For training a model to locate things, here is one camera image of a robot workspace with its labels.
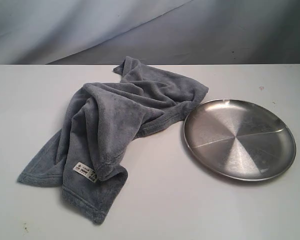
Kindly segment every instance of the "towel fold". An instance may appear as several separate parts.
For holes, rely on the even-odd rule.
[[[62,186],[63,198],[96,224],[127,180],[120,165],[127,145],[184,120],[208,92],[194,79],[128,56],[113,71],[122,75],[120,83],[86,83],[74,94],[62,129],[18,178],[33,186]],[[87,167],[76,171],[77,164]]]

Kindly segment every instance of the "plate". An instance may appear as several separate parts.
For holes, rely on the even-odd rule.
[[[251,102],[220,99],[197,106],[185,119],[185,142],[209,169],[243,181],[284,173],[296,156],[286,124]]]

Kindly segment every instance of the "plush gray towel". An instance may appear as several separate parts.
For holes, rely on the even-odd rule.
[[[120,83],[86,83],[74,94],[62,129],[18,178],[62,185],[63,198],[97,224],[127,180],[120,165],[127,145],[184,120],[208,92],[191,78],[128,56],[113,71],[122,75]]]

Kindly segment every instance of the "towel label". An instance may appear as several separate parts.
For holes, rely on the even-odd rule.
[[[93,183],[95,183],[97,181],[96,172],[92,168],[88,167],[87,165],[84,165],[81,162],[78,162],[74,166],[73,170],[75,170],[77,173],[85,176],[87,179],[89,179]]]

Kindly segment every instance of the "brushed metal surface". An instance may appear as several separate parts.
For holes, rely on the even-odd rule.
[[[240,100],[203,103],[185,119],[185,142],[211,170],[243,181],[284,173],[296,156],[288,127],[269,110]]]

